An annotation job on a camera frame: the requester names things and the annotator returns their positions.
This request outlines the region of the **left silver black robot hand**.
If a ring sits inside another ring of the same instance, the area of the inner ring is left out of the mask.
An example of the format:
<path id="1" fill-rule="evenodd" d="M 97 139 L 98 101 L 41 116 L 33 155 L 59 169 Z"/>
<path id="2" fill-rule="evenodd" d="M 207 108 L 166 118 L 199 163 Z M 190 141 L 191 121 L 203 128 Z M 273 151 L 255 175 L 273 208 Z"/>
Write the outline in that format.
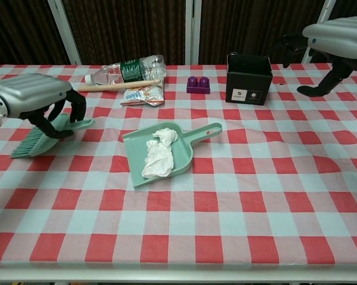
<path id="1" fill-rule="evenodd" d="M 69 82 L 39 73 L 0 80 L 0 126 L 5 118 L 28 120 L 49 138 L 68 138 L 73 134 L 71 130 L 56 129 L 51 124 L 66 101 L 71 103 L 69 121 L 82 121 L 86 114 L 86 98 Z"/>

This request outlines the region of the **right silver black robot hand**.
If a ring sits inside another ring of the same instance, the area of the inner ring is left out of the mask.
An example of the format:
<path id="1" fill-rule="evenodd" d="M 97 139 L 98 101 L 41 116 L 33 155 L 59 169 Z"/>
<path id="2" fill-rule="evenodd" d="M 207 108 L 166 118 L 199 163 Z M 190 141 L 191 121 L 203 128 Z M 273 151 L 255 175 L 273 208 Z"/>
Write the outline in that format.
<path id="1" fill-rule="evenodd" d="M 311 24 L 301 34 L 284 35 L 277 40 L 276 47 L 285 49 L 285 68 L 295 55 L 305 50 L 308 50 L 310 57 L 322 54 L 331 62 L 331 71 L 318 86 L 302 85 L 297 88 L 305 96 L 323 97 L 357 71 L 357 16 Z"/>

